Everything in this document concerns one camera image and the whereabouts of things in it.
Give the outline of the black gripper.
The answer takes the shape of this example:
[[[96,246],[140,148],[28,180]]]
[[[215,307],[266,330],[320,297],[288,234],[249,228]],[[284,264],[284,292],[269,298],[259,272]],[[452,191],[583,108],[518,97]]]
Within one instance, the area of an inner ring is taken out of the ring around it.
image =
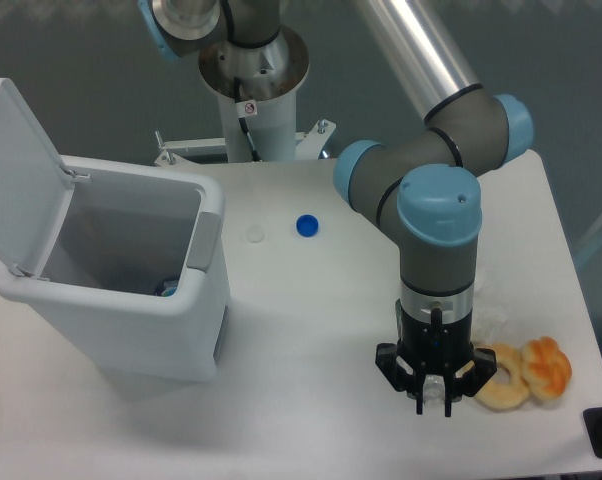
[[[423,414],[423,388],[427,375],[442,376],[445,387],[444,414],[452,415],[452,404],[459,398],[474,397],[497,371],[496,353],[476,348],[470,340],[472,314],[447,322],[447,311],[430,309],[425,321],[395,304],[397,344],[380,343],[375,365],[392,388],[405,392],[416,402],[416,414]],[[461,373],[462,367],[472,366]]]

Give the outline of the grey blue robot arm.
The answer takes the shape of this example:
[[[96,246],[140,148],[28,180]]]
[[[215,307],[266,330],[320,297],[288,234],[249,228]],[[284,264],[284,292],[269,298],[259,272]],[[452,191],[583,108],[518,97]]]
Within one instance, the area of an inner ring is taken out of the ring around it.
[[[470,328],[478,235],[478,179],[522,155],[534,126],[526,106],[488,94],[425,1],[358,1],[355,10],[422,117],[425,131],[397,149],[361,140],[333,170],[343,200],[400,253],[398,340],[376,349],[391,386],[424,401],[428,376],[451,406],[492,378],[492,351],[472,345]],[[199,56],[216,94],[231,162],[290,160],[295,131],[266,105],[292,93],[308,72],[304,42],[280,19],[275,1],[143,1],[159,51]]]

